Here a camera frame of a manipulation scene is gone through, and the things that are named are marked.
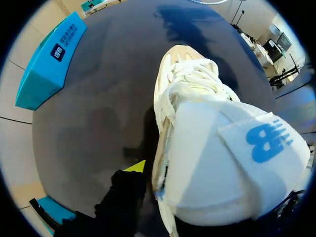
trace desk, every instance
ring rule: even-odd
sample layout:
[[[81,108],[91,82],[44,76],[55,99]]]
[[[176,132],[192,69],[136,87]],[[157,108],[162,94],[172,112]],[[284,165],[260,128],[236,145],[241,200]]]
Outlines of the desk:
[[[84,21],[87,30],[65,87],[33,116],[34,154],[43,187],[72,210],[93,215],[115,170],[135,164],[143,154],[130,148],[142,147],[146,159],[153,159],[158,138],[150,110],[154,86],[163,55],[176,44],[190,45],[214,60],[220,79],[241,101],[274,110],[273,93],[256,56],[208,6],[187,0],[133,0]],[[140,231],[146,237],[164,236],[158,227],[164,228],[159,213],[146,197]]]
[[[115,2],[115,1],[117,1],[118,3],[121,2],[120,0],[104,0],[102,3],[95,5],[94,7],[90,8],[89,10],[83,11],[83,15],[85,17],[89,16],[89,15],[91,15],[99,10],[102,10],[105,7],[108,7],[107,4],[110,4],[110,3]]]

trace white shoelace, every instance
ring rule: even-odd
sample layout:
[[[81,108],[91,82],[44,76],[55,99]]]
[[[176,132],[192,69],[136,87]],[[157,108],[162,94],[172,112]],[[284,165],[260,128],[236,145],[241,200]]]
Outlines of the white shoelace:
[[[238,96],[218,78],[218,67],[210,59],[196,59],[180,61],[170,66],[167,79],[170,86],[160,97],[157,125],[159,131],[163,129],[165,118],[171,124],[175,120],[177,101],[186,100],[191,102],[217,101],[240,101]]]

